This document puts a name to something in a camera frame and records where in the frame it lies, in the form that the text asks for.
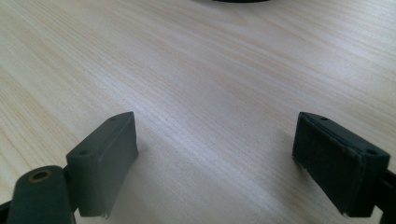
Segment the wooden table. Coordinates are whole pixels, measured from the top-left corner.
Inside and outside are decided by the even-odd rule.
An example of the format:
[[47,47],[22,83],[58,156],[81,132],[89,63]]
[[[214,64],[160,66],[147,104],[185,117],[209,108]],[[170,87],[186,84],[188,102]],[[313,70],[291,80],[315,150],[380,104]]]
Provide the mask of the wooden table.
[[377,223],[342,217],[291,158],[300,111],[391,154],[396,2],[0,2],[0,202],[105,119],[140,155],[109,220]]

